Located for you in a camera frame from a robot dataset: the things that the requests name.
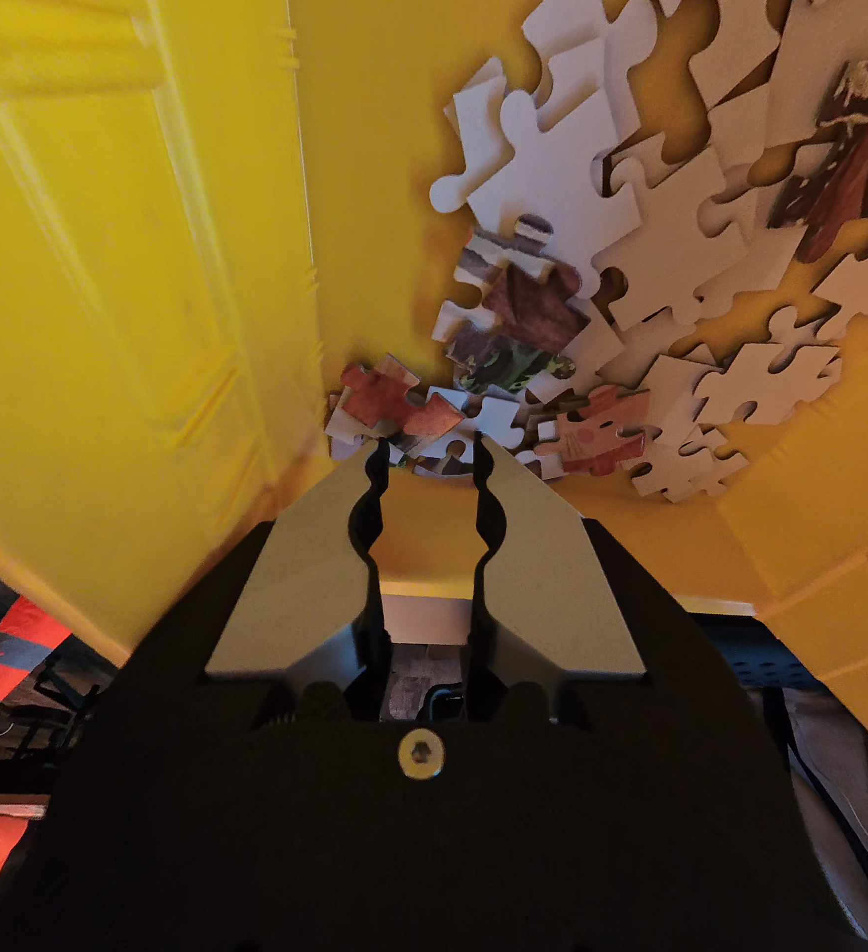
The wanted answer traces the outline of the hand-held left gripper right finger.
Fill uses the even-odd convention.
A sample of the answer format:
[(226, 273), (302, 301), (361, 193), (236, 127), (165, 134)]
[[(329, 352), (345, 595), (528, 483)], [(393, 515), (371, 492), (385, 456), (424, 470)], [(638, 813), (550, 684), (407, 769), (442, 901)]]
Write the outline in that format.
[(583, 517), (491, 437), (475, 437), (475, 566), (467, 709), (486, 715), (518, 684), (551, 713), (567, 687), (635, 683), (642, 660)]

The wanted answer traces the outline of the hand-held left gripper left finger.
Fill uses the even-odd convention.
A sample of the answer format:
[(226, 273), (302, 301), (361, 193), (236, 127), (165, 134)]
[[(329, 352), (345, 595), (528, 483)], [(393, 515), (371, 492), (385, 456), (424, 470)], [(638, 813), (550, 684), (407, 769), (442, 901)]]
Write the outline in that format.
[(380, 577), (389, 442), (369, 439), (274, 522), (204, 673), (270, 680), (300, 699), (333, 684), (355, 715), (379, 715), (391, 674)]

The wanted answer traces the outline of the red curved puzzle piece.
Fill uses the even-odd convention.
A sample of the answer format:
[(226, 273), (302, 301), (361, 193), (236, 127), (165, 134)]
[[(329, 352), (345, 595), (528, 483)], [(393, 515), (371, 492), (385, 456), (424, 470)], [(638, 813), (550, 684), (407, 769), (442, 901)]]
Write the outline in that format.
[(390, 354), (370, 370), (359, 363), (348, 363), (341, 381), (352, 391), (344, 411), (367, 427), (389, 421), (407, 436), (440, 438), (465, 418), (440, 394), (434, 394), (423, 404), (410, 399), (409, 392), (419, 385), (419, 379)]

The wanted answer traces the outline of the yellow plastic bin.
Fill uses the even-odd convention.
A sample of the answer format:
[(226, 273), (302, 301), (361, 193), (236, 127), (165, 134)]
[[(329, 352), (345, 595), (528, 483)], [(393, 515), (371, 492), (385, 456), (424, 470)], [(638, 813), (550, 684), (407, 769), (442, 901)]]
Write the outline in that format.
[[(0, 2), (0, 577), (108, 660), (333, 467), (328, 402), (386, 354), (453, 387), (432, 331), (475, 218), (444, 110), (491, 59), (542, 74), (541, 2)], [(652, 2), (629, 71), (667, 163), (709, 144), (688, 71), (716, 2)], [(717, 496), (630, 474), (555, 492), (684, 606), (757, 616), (868, 730), (868, 317), (840, 377)], [(395, 467), (384, 589), (468, 597), (474, 491)]]

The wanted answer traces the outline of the pile of puzzle pieces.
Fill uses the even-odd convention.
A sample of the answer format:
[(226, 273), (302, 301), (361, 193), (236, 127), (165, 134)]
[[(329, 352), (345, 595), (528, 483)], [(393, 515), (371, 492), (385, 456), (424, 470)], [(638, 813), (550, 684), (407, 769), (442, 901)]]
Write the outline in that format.
[(474, 439), (545, 480), (630, 474), (643, 497), (717, 496), (747, 466), (720, 428), (786, 422), (840, 377), (834, 343), (868, 317), (868, 2), (716, 2), (688, 71), (709, 144), (678, 163), (640, 127), (629, 71), (654, 50), (652, 2), (541, 2), (542, 65), (511, 90), (489, 60), (445, 108), (464, 169), (430, 187), (475, 226), (432, 339), (465, 415), (440, 438), (367, 427), (329, 397), (331, 458), (389, 440), (390, 464), (467, 482)]

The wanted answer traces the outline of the black mesh office chair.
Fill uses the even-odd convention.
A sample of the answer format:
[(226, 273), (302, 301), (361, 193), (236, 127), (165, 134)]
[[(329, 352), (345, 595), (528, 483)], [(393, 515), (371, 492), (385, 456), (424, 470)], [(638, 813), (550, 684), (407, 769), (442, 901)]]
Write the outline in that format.
[(828, 693), (826, 686), (757, 618), (708, 613), (692, 613), (691, 617), (744, 687)]

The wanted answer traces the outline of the red grey patterned bag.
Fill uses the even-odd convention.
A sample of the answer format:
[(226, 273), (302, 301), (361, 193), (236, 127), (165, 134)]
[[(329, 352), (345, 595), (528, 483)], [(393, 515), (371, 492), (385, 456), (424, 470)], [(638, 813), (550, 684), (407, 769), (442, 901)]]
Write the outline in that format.
[(114, 667), (0, 580), (0, 892)]

